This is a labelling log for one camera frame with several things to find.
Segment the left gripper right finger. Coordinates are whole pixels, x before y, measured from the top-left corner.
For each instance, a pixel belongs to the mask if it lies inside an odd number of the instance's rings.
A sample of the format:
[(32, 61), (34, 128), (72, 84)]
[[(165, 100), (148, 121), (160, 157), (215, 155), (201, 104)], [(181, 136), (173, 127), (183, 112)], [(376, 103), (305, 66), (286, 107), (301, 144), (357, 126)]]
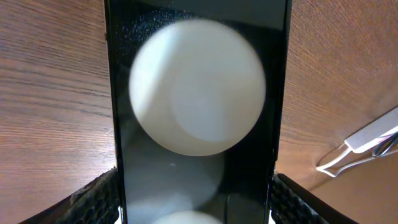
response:
[(269, 205), (276, 223), (356, 224), (281, 173), (274, 175)]

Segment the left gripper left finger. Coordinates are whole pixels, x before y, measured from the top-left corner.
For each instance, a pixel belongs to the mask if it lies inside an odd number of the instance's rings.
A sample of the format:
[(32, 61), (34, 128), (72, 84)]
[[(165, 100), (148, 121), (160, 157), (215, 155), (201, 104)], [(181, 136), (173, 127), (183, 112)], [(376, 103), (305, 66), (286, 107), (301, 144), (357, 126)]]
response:
[(118, 183), (118, 171), (112, 168), (59, 203), (22, 223), (115, 223), (119, 218), (120, 206)]

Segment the black smartphone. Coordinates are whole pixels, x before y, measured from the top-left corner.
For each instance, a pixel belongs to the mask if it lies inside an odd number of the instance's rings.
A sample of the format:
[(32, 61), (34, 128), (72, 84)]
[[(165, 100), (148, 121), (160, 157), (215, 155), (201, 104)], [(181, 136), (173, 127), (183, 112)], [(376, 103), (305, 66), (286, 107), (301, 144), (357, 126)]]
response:
[(123, 223), (267, 223), (291, 1), (105, 2)]

